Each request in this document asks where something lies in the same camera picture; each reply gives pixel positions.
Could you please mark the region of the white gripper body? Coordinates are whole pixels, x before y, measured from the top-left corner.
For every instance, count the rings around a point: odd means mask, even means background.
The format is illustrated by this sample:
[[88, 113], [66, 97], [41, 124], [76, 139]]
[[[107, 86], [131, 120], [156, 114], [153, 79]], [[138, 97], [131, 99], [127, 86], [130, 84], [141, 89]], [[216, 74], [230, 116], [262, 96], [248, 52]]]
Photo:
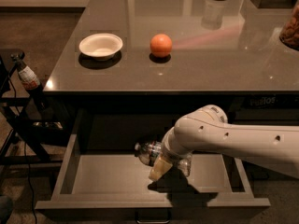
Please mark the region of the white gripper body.
[[179, 143], [175, 135], [175, 129], [171, 128], [162, 140], [161, 155], [167, 161], [175, 163], [188, 159], [191, 156], [191, 152]]

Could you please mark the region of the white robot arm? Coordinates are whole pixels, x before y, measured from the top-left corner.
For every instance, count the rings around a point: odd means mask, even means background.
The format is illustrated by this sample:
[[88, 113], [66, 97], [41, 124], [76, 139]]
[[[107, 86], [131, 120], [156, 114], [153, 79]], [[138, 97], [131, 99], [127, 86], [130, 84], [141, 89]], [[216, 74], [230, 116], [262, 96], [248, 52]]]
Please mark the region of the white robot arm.
[[206, 105], [179, 118], [165, 134], [149, 179], [159, 180], [194, 151], [220, 153], [299, 177], [298, 126], [230, 124], [221, 108]]

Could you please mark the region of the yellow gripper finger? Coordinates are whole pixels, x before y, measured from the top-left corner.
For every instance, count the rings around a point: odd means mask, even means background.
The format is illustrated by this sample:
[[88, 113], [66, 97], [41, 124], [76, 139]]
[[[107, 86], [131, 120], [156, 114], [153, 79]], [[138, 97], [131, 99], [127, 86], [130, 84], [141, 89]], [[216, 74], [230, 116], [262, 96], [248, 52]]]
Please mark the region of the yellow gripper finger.
[[168, 161], [163, 156], [159, 156], [149, 172], [149, 179], [154, 182], [158, 181], [172, 168], [172, 166], [172, 162]]

